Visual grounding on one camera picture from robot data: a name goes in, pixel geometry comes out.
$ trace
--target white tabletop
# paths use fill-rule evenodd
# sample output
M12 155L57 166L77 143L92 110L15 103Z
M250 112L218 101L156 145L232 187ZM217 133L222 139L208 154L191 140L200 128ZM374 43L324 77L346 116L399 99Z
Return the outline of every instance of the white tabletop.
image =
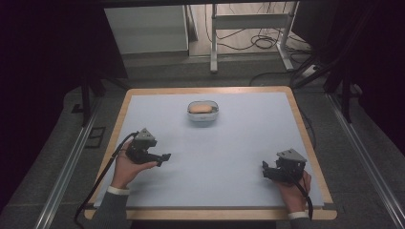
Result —
M213 100L220 113L209 123L192 122L187 106ZM133 95L117 144L147 128L158 144L149 153L172 154L161 167L130 183L128 207L267 208L284 206L276 186L262 174L262 160L275 166L276 153L295 149L308 158L285 93ZM310 197L323 206L312 174ZM111 183L114 164L95 201L99 206Z

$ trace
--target gray floor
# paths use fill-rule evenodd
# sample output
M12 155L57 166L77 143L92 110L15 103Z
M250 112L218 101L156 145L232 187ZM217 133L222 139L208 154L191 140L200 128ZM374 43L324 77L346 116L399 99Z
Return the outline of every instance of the gray floor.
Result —
M248 86L258 73L264 75L253 86L287 85L289 73L277 54L222 56L217 74L210 74L208 58L170 57L161 61L126 59L130 75L122 80L134 88ZM317 228L396 228L378 193L337 121L327 97L320 90L323 79L296 92L299 106L311 120L318 157L338 211L335 220L317 220ZM76 228L75 209L87 196L96 179L99 164L113 131L125 91L103 81L107 94L102 98L94 127L105 127L99 148L84 149L72 179L54 216L51 228ZM80 132L81 114L71 110L81 99L80 90L66 94L64 110L48 142L0 217L0 228L33 228ZM401 203L405 202L404 156L352 100L353 125L360 134L379 171ZM96 143L86 142L88 146ZM277 228L289 228L286 221Z

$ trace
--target metal frame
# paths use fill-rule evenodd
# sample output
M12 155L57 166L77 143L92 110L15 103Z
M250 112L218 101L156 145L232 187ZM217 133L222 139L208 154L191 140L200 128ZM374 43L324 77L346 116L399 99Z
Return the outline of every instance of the metal frame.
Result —
M210 71L218 71L218 51L217 51L217 30L237 30L237 29L263 29L280 28L284 29L277 49L283 59L287 71L294 70L291 61L286 53L286 42L291 30L297 2L293 2L289 13L278 14L244 14L244 15L217 15L216 4L212 4L212 42L211 42L211 65Z
M393 190L385 181L384 177L380 174L377 167L375 166L372 157L370 156L367 148L364 146L360 137L358 136L356 130L349 123L346 118L340 112L340 104L335 95L327 94L327 98L330 101L331 106L339 120L343 130L348 136L349 141L357 153L357 156L362 163L370 181L372 182L376 192L381 197L388 213L390 214L396 228L405 228L405 213L399 200L396 198Z
M83 150L84 144L86 143L87 137L89 136L90 131L92 130L93 124L96 120L98 114L98 108L101 104L101 97L96 97L93 102L92 115L86 126L84 126L80 135L78 136L69 157L67 158L65 165L63 166L59 177L51 193L42 209L41 214L39 215L38 221L36 222L34 228L50 228L53 222L54 215L56 210L59 207L60 201L65 194L66 188L68 187L69 181L71 180L72 174L75 171L75 166L80 158L81 152Z

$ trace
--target aluminum rail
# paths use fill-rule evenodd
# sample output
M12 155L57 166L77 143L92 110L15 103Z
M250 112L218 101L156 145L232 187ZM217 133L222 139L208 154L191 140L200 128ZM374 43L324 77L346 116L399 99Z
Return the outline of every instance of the aluminum rail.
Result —
M81 152L84 148L84 144L86 143L87 137L89 136L93 124L95 123L101 101L101 97L95 98L95 101L92 105L92 115L90 116L90 120L88 124L81 129L75 145L71 150L65 162L65 165L63 166L59 177L57 178L56 183L53 186L53 189L51 190L51 193L44 205L44 208L42 209L41 214L39 215L38 221L36 222L34 228L50 228L56 210L59 207L60 201L65 194L66 188L75 170L78 159L80 158Z
M348 135L349 140L360 159L360 162L362 163L367 175L372 181L376 192L381 197L382 202L384 203L388 213L394 221L396 228L405 228L405 215L398 199L394 195L393 190L387 184L384 177L379 173L372 158L370 157L369 152L367 151L354 127L350 123L348 123L346 121L346 118L341 114L340 104L336 96L327 94L327 97L330 100L330 103L335 111L337 118L339 119L340 124Z

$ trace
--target shirt cuff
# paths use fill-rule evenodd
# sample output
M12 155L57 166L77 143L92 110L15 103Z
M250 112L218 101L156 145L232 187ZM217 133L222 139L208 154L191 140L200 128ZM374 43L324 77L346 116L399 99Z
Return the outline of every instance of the shirt cuff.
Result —
M130 191L129 189L118 189L112 186L108 186L107 192L115 195L122 195L122 196L128 196Z
M309 218L307 212L295 212L288 214L288 219Z

